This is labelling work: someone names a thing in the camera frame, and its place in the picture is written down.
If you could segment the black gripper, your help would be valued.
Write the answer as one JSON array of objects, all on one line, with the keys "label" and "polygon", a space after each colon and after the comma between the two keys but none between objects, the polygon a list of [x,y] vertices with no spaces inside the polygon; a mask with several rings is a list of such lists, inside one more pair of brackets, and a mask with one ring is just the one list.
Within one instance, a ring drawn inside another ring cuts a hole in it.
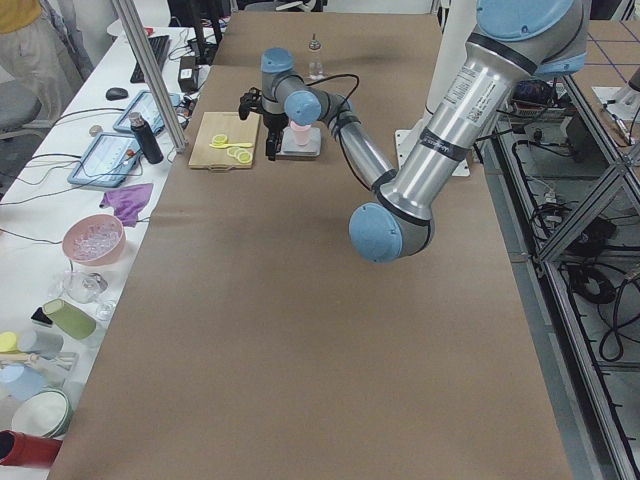
[{"label": "black gripper", "polygon": [[267,109],[267,99],[257,87],[251,87],[239,100],[238,115],[244,121],[250,113],[261,116],[263,125],[267,128],[265,141],[265,153],[270,161],[275,161],[281,151],[284,130],[288,126],[288,117],[285,113],[272,113]]}]

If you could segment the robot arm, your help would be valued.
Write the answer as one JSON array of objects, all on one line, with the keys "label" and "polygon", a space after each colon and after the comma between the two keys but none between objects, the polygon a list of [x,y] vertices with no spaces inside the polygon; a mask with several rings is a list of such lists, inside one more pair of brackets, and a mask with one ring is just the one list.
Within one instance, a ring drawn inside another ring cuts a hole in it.
[{"label": "robot arm", "polygon": [[349,100],[306,84],[286,49],[262,54],[262,84],[241,97],[238,113],[242,119],[261,115],[269,159],[289,123],[324,123],[375,196],[352,214],[351,242],[363,258],[391,262],[429,245],[433,201],[516,84],[583,67],[590,14],[588,1],[474,2],[466,59],[399,168],[369,138]]}]

